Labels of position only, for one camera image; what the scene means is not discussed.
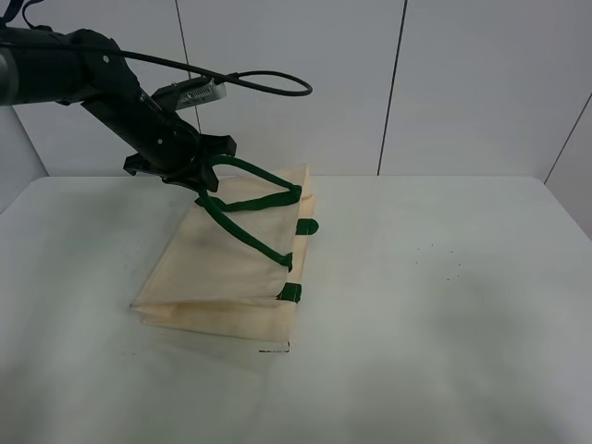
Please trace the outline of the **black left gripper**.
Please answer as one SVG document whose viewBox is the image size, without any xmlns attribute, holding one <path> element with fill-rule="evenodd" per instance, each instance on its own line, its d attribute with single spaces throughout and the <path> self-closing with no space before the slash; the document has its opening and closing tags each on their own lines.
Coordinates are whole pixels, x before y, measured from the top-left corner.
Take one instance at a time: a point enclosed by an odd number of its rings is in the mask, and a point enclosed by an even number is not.
<svg viewBox="0 0 592 444">
<path fill-rule="evenodd" d="M 160 177 L 196 193 L 217 192 L 214 157 L 234 156 L 237 143 L 227 136 L 206 135 L 173 116 L 170 125 L 160 127 L 147 145 L 128 156 L 123 169 L 130 175 L 143 173 Z"/>
</svg>

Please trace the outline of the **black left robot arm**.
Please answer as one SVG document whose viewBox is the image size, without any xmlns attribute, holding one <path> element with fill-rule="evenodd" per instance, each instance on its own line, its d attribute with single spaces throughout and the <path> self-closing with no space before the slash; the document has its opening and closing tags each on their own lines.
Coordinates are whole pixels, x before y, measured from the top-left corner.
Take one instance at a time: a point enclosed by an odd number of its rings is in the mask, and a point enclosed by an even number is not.
<svg viewBox="0 0 592 444">
<path fill-rule="evenodd" d="M 190 190 L 215 192 L 217 155 L 234 155 L 229 136 L 200 133 L 178 111 L 211 99 L 207 77 L 146 93 L 114 40 L 89 30 L 61 34 L 4 27 L 1 30 L 1 103 L 80 104 L 135 154 L 124 169 L 160 177 Z"/>
</svg>

